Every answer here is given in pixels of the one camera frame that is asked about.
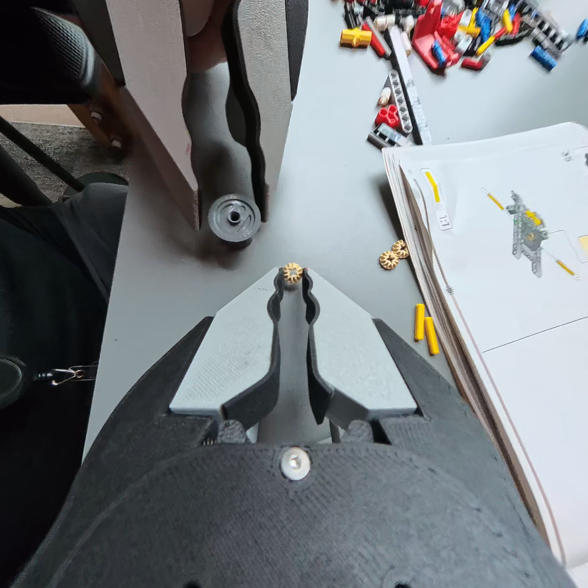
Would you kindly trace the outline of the wooden post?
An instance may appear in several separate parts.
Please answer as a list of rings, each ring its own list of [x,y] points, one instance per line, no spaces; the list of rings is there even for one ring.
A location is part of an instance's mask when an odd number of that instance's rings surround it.
[[[84,103],[67,106],[114,158],[121,160],[130,155],[134,130],[123,102],[121,88],[106,67],[99,66],[91,98]]]

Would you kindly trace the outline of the person's left hand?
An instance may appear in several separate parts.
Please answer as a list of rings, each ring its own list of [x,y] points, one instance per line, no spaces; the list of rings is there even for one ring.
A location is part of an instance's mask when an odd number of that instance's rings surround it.
[[[226,62],[222,23],[233,1],[181,1],[190,74]]]

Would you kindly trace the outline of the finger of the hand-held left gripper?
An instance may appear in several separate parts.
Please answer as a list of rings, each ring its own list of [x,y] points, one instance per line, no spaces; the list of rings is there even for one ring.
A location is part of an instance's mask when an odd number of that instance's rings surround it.
[[[267,222],[292,113],[284,1],[232,1],[222,40],[233,99],[226,114],[251,161],[254,201]]]
[[[180,1],[107,1],[125,81],[125,104],[138,137],[183,218],[201,228],[192,139],[183,106],[187,53]]]

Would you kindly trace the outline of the dark grey lego beam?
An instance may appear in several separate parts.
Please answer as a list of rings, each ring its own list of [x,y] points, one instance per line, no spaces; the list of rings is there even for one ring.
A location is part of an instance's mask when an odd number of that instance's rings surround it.
[[[401,78],[403,93],[408,104],[415,143],[418,145],[432,145],[432,136],[410,69],[408,56],[405,51],[405,44],[401,37],[401,30],[397,26],[391,26],[388,29],[387,34],[392,49],[391,61]]]

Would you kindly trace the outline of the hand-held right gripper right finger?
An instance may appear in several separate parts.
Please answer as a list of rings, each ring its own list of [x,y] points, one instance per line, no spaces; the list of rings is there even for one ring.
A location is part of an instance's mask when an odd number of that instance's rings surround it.
[[[303,270],[306,364],[315,421],[412,415],[417,403],[375,319],[312,269]]]

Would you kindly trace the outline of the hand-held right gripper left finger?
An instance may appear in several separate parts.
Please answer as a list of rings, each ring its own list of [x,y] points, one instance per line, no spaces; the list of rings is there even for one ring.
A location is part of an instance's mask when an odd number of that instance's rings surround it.
[[[283,270],[273,268],[213,317],[169,404],[172,413],[236,420],[246,429],[276,406]]]

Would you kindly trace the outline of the person's body in black clothing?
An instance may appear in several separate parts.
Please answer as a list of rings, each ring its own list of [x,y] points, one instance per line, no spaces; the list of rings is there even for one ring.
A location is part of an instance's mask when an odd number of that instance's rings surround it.
[[[1,207],[1,358],[28,371],[1,408],[1,587],[44,540],[81,465],[93,384],[35,381],[99,360],[128,187]]]

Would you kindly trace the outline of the black office chair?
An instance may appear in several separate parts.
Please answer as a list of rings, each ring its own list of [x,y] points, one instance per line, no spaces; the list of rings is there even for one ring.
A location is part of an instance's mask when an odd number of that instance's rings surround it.
[[[100,65],[108,69],[73,1],[1,1],[1,106],[84,103],[92,96]],[[109,172],[74,177],[2,116],[1,136],[62,180],[66,197],[95,183],[128,185]],[[1,194],[18,205],[50,202],[2,145]]]

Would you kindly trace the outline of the white instruction booklet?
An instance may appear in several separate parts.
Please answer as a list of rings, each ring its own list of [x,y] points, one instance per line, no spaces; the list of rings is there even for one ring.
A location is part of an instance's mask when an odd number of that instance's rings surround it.
[[[587,587],[587,128],[382,155],[455,380]]]

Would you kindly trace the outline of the dark grey lego differential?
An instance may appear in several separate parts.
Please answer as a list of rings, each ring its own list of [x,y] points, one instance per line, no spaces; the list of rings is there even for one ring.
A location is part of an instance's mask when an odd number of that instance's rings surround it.
[[[253,199],[227,194],[210,206],[208,224],[214,235],[235,249],[249,246],[259,231],[261,213]]]

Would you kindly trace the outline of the pile of mixed lego pieces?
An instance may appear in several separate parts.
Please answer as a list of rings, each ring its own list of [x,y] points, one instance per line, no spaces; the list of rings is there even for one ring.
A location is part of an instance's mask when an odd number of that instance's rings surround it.
[[[344,1],[347,25],[340,44],[371,47],[392,59],[392,34],[401,47],[415,52],[435,74],[457,64],[483,70],[498,47],[523,40],[533,44],[530,58],[552,71],[576,43],[587,44],[587,19],[567,33],[537,1]]]

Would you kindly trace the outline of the small grey black lego piece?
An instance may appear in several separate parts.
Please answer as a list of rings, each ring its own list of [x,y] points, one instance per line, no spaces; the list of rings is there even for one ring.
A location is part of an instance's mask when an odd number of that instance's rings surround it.
[[[379,149],[392,146],[415,146],[415,143],[410,138],[404,136],[386,123],[380,123],[371,131],[367,136],[367,141]]]

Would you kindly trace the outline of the light grey holed lego beam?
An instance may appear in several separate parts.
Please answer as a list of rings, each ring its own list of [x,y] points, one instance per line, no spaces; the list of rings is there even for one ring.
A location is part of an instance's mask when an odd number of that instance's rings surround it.
[[[388,73],[383,90],[386,90],[387,94],[389,94],[387,103],[394,105],[398,110],[401,133],[404,136],[409,136],[413,131],[413,124],[401,77],[397,70],[391,70]]]

